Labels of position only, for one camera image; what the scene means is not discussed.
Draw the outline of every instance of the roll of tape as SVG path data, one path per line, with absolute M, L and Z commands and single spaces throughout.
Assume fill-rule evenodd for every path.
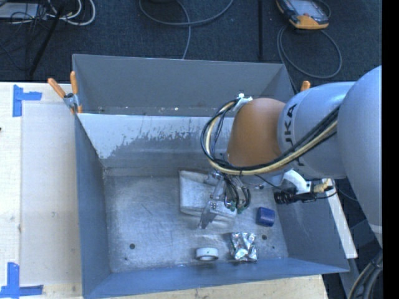
M 203 247 L 196 250 L 196 258 L 203 261 L 211 261 L 219 258 L 219 251 L 212 247 Z

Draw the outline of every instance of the bin floor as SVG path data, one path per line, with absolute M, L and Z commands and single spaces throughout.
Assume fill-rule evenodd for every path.
M 200 247 L 216 247 L 219 262 L 233 260 L 229 234 L 256 233 L 258 260 L 287 257 L 281 223 L 269 189 L 252 189 L 251 205 L 231 225 L 224 222 L 197 228 L 199 217 L 180 211 L 179 177 L 106 176 L 108 247 L 112 272 L 201 265 Z M 258 207 L 274 209 L 272 227 L 255 223 Z

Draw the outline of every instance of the blue block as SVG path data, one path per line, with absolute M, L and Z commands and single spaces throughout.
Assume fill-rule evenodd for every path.
M 259 207 L 256 213 L 256 223 L 258 225 L 272 227 L 276 214 L 272 209 Z

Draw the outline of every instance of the yellow cable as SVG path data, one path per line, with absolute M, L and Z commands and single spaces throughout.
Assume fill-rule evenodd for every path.
M 223 110 L 226 110 L 233 104 L 234 104 L 234 102 L 230 102 L 230 103 L 226 104 L 224 107 L 222 107 L 222 109 L 220 111 L 222 112 Z M 211 154 L 210 149 L 209 149 L 211 133 L 212 133 L 212 130 L 213 130 L 213 128 L 216 124 L 216 121 L 218 119 L 219 119 L 219 117 L 217 117 L 214 121 L 212 121 L 212 123 L 209 126 L 208 132 L 206 134 L 205 149 L 209 155 Z M 217 169 L 218 171 L 221 171 L 222 173 L 226 173 L 226 174 L 230 174 L 230 175 L 257 175 L 257 174 L 262 174 L 262 173 L 268 173 L 277 168 L 280 168 L 281 166 L 283 166 L 285 164 L 290 163 L 294 159 L 298 158 L 300 155 L 304 154 L 306 151 L 313 148 L 318 142 L 322 141 L 336 126 L 337 126 L 337 121 L 335 120 L 321 134 L 319 134 L 317 137 L 315 137 L 312 141 L 308 142 L 306 145 L 304 145 L 299 150 L 293 152 L 289 156 L 283 158 L 282 160 L 280 160 L 272 165 L 265 166 L 262 168 L 252 169 L 250 171 L 238 171 L 238 170 L 234 170 L 234 169 L 224 168 L 224 167 L 216 164 L 210 158 L 207 157 L 207 159 L 213 168 Z

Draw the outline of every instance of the cable bundle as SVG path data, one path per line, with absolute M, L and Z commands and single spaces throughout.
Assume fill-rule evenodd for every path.
M 226 116 L 228 111 L 230 111 L 237 105 L 239 99 L 240 98 L 237 98 L 235 100 L 231 100 L 225 103 L 205 124 L 201 133 L 201 147 L 206 157 L 208 158 L 209 163 L 214 169 L 218 170 L 220 173 L 239 176 L 270 173 L 271 171 L 279 169 L 280 167 L 302 156 L 306 152 L 312 150 L 317 145 L 330 138 L 336 132 L 339 106 L 332 110 L 317 125 L 315 125 L 313 129 L 311 129 L 302 139 L 297 141 L 297 143 L 292 146 L 292 148 L 287 150 L 285 153 L 282 153 L 276 159 L 265 164 L 259 164 L 254 166 L 239 167 L 232 165 L 224 159 L 217 158 L 215 156 L 214 147 L 218 140 L 224 117 Z M 218 120 L 219 124 L 216 127 L 216 132 L 213 136 L 213 139 L 211 139 L 213 129 L 215 128 L 215 124 Z

